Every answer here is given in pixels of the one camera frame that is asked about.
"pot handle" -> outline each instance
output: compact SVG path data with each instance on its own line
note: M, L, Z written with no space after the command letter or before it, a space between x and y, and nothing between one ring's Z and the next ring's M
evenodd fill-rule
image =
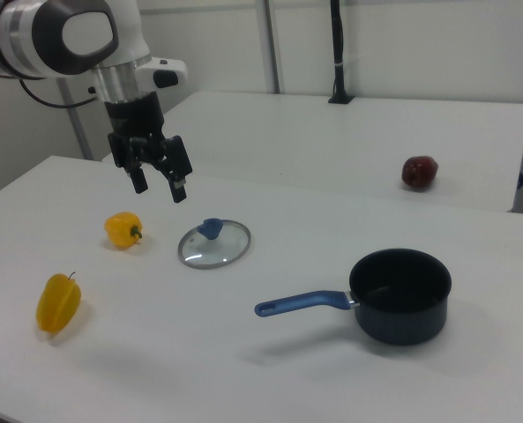
M358 302L352 298L351 292L314 291L313 293L301 293L292 297L262 302L255 306L255 314L260 317L268 317L269 315L279 315L314 306L331 306L341 310L349 310L357 304Z

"white table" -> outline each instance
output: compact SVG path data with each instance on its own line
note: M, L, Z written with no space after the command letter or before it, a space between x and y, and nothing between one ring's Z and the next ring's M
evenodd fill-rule
M523 215L191 175L137 196L122 170L51 158L0 192L0 415L25 423L523 422ZM136 212L144 239L113 250L105 218ZM176 245L202 219L243 222L250 251L215 271ZM407 247L452 274L430 342L380 344L353 313L253 307L347 290L366 254ZM46 280L83 293L51 340L35 329Z
M509 211L523 153L523 105L195 93L165 114L196 174ZM400 179L412 156L439 164L426 192ZM106 161L112 162L111 156Z

